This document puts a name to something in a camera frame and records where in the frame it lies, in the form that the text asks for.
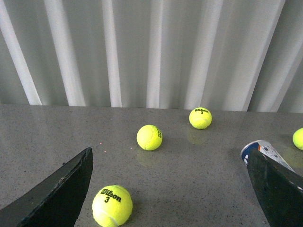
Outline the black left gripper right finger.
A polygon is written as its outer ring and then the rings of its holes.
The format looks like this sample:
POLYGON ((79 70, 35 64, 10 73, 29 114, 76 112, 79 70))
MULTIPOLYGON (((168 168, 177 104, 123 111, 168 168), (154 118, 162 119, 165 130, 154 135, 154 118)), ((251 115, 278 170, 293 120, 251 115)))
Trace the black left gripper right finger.
POLYGON ((259 204, 272 227, 303 225, 303 177, 256 149, 247 165, 259 204))

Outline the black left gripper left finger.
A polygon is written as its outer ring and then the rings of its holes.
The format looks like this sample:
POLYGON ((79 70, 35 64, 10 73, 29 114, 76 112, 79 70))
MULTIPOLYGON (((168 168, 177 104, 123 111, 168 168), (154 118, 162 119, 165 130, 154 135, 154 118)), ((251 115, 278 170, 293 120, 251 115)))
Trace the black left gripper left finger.
POLYGON ((85 201, 93 170, 86 148, 0 211, 2 227, 72 227, 85 201))

